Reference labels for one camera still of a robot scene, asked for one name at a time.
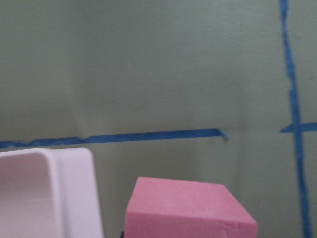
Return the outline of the red block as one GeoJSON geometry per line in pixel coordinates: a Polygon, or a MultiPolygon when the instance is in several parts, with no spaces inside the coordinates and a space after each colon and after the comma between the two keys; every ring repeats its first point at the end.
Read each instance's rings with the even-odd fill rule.
{"type": "Polygon", "coordinates": [[[137,178],[126,238],[255,238],[257,221],[222,184],[137,178]]]}

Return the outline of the pink bin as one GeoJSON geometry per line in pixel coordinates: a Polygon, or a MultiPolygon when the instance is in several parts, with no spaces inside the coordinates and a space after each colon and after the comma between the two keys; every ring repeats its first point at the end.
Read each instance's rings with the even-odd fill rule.
{"type": "Polygon", "coordinates": [[[94,156],[87,148],[0,155],[3,238],[102,238],[94,156]]]}

